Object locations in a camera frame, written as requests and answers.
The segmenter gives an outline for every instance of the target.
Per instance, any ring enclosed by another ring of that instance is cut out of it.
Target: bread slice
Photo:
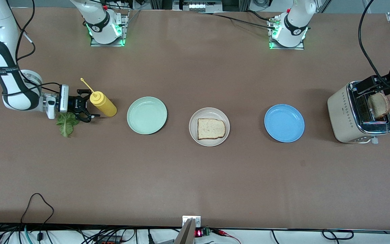
[[[225,136],[225,123],[219,119],[198,119],[198,140]]]
[[[369,96],[368,106],[373,109],[376,119],[382,118],[390,111],[389,99],[383,93],[376,93]]]

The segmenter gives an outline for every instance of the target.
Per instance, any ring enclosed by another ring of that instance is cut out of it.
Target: yellow squeeze bottle
[[[85,82],[84,79],[81,78],[81,81],[90,88],[93,92],[90,96],[90,102],[96,106],[102,113],[104,113],[108,117],[112,117],[116,114],[115,105],[105,96],[102,92],[93,91],[91,87]]]

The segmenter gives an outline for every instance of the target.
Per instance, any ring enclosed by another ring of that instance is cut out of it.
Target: green led light
[[[93,33],[91,33],[90,27],[88,27],[88,25],[86,25],[86,26],[87,26],[87,29],[88,29],[88,34],[90,34],[90,37],[92,37],[92,36],[93,36]]]
[[[117,36],[121,35],[121,27],[112,24],[112,28]]]

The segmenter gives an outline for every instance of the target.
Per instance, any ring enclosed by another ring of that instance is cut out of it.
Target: brown table
[[[15,15],[24,23],[29,11]],[[263,24],[249,13],[227,15]],[[292,51],[270,50],[263,28],[142,11],[125,47],[97,48],[77,9],[37,9],[28,27],[37,51],[21,68],[70,85],[72,95],[84,88],[83,77],[119,111],[76,126],[66,139],[46,114],[6,109],[0,96],[0,222],[18,222],[40,192],[56,210],[54,223],[179,226],[182,215],[201,215],[212,227],[390,230],[390,134],[379,145],[341,144],[326,105],[345,83],[373,74],[359,49],[359,18],[316,14],[305,50]],[[386,74],[390,23],[370,14],[362,34]],[[29,50],[24,42],[21,53]],[[149,136],[126,121],[143,96],[158,97],[169,113]],[[264,129],[266,110],[279,103],[305,118],[296,142],[276,142]],[[190,117],[204,107],[231,122],[217,147],[189,134]],[[43,222],[49,213],[36,199],[25,221]]]

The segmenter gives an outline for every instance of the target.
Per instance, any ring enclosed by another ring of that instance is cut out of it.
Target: light green plate
[[[130,105],[127,111],[127,123],[136,133],[148,135],[160,130],[167,116],[167,107],[161,100],[146,96]]]

